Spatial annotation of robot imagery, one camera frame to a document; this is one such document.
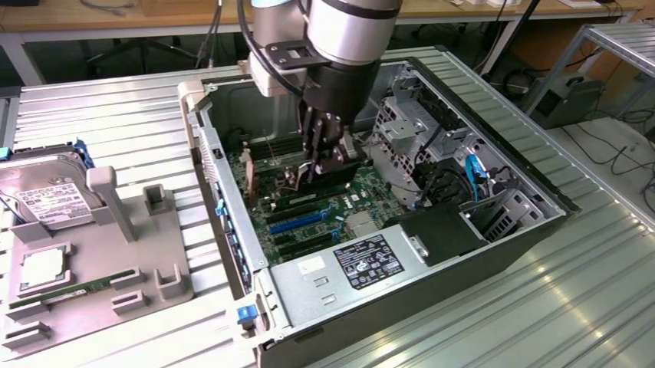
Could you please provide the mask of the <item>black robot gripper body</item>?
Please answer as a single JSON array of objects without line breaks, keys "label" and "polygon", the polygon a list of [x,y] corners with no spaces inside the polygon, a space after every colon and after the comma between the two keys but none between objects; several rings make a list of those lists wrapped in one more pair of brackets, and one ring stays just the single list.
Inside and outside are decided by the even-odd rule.
[{"label": "black robot gripper body", "polygon": [[351,126],[367,104],[379,69],[380,61],[359,66],[336,62],[311,65],[299,102],[299,127],[317,112],[329,113],[340,118],[341,126]]}]

